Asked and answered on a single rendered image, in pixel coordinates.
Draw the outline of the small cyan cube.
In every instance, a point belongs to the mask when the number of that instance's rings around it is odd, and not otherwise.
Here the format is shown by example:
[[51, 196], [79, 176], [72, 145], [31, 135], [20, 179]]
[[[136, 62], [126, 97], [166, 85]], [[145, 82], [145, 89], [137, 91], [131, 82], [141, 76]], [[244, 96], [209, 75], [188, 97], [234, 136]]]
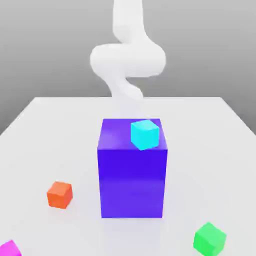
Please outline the small cyan cube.
[[159, 138], [160, 128], [149, 119], [130, 124], [130, 141], [141, 151], [157, 147]]

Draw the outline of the small orange cube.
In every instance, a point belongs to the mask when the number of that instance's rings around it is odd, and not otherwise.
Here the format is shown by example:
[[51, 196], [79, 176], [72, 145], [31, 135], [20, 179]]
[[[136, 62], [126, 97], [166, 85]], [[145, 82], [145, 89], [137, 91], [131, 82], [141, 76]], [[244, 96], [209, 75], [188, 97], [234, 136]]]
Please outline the small orange cube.
[[55, 181], [47, 191], [47, 200], [50, 207], [66, 209], [73, 198], [72, 185]]

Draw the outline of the small green cube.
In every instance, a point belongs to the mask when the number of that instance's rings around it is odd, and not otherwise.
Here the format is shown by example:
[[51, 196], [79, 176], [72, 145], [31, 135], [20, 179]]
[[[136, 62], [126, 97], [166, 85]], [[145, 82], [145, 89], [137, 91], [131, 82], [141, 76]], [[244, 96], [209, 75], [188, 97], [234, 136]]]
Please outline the small green cube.
[[224, 248], [227, 235], [207, 222], [195, 232], [193, 248], [203, 256], [217, 256]]

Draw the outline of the small magenta cube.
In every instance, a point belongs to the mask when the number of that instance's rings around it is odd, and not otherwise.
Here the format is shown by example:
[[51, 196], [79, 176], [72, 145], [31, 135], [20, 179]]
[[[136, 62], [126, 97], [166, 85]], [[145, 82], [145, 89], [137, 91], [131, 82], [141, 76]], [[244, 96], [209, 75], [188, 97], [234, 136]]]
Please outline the small magenta cube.
[[22, 254], [15, 242], [9, 240], [0, 246], [0, 256], [22, 256]]

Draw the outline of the large purple box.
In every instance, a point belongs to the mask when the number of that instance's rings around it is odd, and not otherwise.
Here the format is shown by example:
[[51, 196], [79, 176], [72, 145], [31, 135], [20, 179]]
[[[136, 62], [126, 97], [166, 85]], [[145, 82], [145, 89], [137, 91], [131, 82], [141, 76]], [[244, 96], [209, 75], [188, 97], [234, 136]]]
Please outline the large purple box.
[[168, 146], [161, 120], [159, 145], [139, 150], [131, 142], [134, 119], [105, 118], [97, 146], [102, 218], [163, 216]]

